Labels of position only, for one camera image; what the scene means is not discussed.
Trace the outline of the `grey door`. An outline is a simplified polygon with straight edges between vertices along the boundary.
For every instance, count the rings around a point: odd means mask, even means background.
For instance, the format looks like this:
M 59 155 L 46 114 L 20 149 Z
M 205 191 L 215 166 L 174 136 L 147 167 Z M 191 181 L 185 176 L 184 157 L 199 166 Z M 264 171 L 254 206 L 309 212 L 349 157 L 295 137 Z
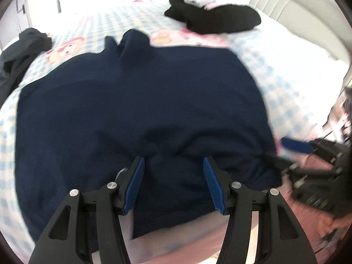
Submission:
M 1 17 L 1 51 L 30 27 L 26 6 L 27 0 L 13 0 Z

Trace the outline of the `navy striped track pants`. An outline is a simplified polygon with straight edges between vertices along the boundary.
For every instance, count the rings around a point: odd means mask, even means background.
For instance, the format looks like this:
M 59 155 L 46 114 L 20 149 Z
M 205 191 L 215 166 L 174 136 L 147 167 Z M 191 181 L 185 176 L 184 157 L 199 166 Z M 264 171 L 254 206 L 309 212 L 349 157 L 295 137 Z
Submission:
M 15 182 L 32 240 L 71 189 L 94 191 L 140 156 L 134 237 L 213 212 L 202 163 L 234 181 L 281 185 L 264 161 L 276 146 L 261 93 L 230 50 L 153 47 L 127 31 L 26 85 L 16 121 Z

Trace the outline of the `black jacket on bed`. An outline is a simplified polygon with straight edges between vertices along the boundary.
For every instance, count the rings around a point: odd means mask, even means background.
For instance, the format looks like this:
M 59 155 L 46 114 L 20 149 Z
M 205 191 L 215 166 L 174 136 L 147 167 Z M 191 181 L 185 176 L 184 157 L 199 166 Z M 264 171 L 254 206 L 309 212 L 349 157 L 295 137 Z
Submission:
M 52 47 L 51 37 L 30 27 L 1 54 L 1 106 L 19 86 L 34 60 Z

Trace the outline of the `blue checkered cartoon blanket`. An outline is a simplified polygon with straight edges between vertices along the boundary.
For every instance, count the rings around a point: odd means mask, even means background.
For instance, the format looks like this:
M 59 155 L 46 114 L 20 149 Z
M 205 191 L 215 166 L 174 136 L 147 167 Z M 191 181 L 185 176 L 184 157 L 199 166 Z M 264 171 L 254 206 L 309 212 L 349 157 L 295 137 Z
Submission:
M 53 47 L 30 65 L 19 86 L 1 107 L 1 233 L 23 262 L 37 241 L 22 217 L 15 182 L 17 106 L 22 89 L 75 56 L 98 54 L 105 38 L 122 40 L 129 30 L 148 36 L 153 47 L 224 48 L 234 53 L 254 79 L 268 118 L 274 144 L 283 136 L 308 138 L 328 114 L 347 70 L 347 63 L 324 48 L 293 34 L 256 9 L 261 24 L 239 33 L 200 35 L 164 15 L 169 0 L 27 0 L 32 26 L 53 40 Z M 134 237 L 134 212 L 123 223 L 133 261 L 164 257 L 179 263 L 199 263 L 214 255 L 224 222 L 210 212 L 171 228 Z

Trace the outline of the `folded pink garment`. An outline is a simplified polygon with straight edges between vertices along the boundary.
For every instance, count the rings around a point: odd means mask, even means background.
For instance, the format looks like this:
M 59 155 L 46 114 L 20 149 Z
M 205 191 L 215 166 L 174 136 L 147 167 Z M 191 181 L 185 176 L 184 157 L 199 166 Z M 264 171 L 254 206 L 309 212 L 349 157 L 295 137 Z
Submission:
M 228 1 L 214 1 L 214 2 L 211 2 L 211 3 L 208 3 L 204 6 L 204 9 L 205 10 L 212 10 L 216 7 L 221 7 L 221 6 L 226 6 L 226 5 L 231 5 L 232 3 L 231 2 L 228 2 Z

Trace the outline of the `grey padded headboard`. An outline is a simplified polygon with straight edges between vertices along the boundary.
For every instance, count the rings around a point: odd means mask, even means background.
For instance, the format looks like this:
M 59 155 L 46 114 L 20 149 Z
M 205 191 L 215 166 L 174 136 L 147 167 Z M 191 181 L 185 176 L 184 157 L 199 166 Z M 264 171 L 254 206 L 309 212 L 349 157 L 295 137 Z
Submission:
M 351 63 L 351 27 L 329 0 L 250 0 L 250 4 L 295 35 Z

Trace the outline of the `folded black garment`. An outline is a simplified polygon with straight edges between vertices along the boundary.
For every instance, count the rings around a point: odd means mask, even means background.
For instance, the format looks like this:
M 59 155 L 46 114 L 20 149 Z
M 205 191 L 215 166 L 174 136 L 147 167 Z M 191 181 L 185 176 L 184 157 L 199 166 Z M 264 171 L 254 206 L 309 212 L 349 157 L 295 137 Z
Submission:
M 221 5 L 207 10 L 184 0 L 169 0 L 169 3 L 171 6 L 164 15 L 200 35 L 245 32 L 261 24 L 258 12 L 247 5 Z

